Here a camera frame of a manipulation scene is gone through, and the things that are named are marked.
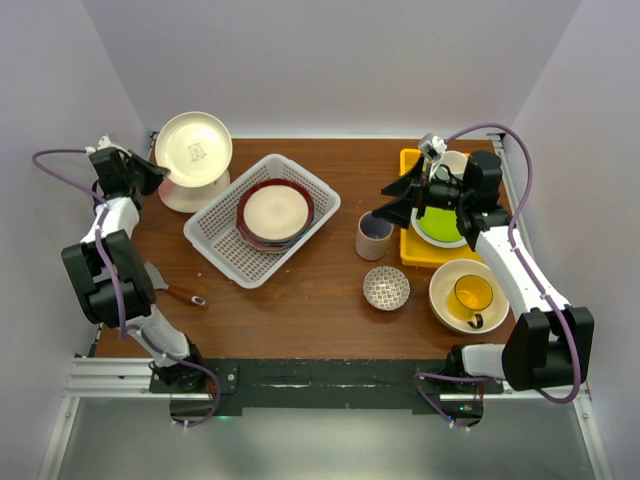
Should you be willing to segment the pink cream branch plate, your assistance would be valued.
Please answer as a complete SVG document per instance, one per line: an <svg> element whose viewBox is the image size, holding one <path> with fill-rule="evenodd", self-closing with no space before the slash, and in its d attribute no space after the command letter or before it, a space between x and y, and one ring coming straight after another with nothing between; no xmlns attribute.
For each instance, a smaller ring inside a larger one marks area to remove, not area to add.
<svg viewBox="0 0 640 480"><path fill-rule="evenodd" d="M183 187L169 179L159 187L162 203L180 213L196 213L210 204L230 185L230 174L226 170L217 180L202 187Z"/></svg>

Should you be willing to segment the red rimmed cream plate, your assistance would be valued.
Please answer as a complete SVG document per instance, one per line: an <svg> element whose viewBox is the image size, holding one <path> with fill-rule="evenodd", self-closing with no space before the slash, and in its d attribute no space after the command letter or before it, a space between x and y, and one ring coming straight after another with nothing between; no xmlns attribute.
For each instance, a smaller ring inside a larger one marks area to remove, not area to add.
<svg viewBox="0 0 640 480"><path fill-rule="evenodd" d="M314 202L304 187L276 178L259 182L241 195L236 223L259 241L283 242L303 230L314 214Z"/></svg>

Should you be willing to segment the pink dotted scalloped plate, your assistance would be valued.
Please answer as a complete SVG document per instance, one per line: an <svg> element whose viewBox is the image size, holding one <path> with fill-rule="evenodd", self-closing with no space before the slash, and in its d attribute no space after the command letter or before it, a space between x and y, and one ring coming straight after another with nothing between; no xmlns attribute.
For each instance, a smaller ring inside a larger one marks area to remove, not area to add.
<svg viewBox="0 0 640 480"><path fill-rule="evenodd" d="M276 251L276 250L280 250L281 247L279 245L272 245L272 244L268 244L268 243L264 243L262 241L257 240L256 238L252 237L251 234L244 228L244 226L237 222L236 225L236 230L239 233L240 237L242 238L242 240L249 244L250 246L254 247L256 250L259 251Z"/></svg>

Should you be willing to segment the blue dotted scalloped plate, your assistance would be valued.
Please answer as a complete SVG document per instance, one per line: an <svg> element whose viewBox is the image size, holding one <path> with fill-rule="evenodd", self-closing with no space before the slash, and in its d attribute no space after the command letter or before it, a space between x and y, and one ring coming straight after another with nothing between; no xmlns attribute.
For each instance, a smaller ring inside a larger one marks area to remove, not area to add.
<svg viewBox="0 0 640 480"><path fill-rule="evenodd" d="M315 221L316 221L316 217L313 217L311 221L308 223L308 225L305 226L303 230L301 230L291 239L283 242L265 242L262 244L260 249L264 251L278 251L278 250L285 250L287 248L290 248L309 231L309 229L314 225Z"/></svg>

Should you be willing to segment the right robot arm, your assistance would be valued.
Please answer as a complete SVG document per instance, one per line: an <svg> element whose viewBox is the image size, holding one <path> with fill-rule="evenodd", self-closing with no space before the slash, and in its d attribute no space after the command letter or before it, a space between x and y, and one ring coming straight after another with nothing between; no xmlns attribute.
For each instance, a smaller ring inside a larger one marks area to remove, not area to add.
<svg viewBox="0 0 640 480"><path fill-rule="evenodd" d="M494 378L516 391L546 395L552 387L568 386L577 393L588 373L594 318L549 284L524 247L514 218L499 203L500 158L471 153L458 180L429 178L426 164L418 158L382 189L391 200L374 217L407 228L429 207L454 211L459 233L488 266L516 318L504 344L454 347L445 369L448 386L466 393L481 379Z"/></svg>

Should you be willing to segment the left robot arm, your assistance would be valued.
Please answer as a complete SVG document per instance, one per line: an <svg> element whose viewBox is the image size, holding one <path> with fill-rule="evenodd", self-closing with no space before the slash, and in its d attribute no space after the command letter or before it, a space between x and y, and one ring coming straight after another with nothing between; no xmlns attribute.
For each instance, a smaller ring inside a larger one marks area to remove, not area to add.
<svg viewBox="0 0 640 480"><path fill-rule="evenodd" d="M100 187L95 219L87 235L61 253L81 309L89 322L141 345L165 385L197 392L207 383L207 368L197 347L159 310L151 277L132 241L144 198L169 170L116 146L101 146L88 158Z"/></svg>

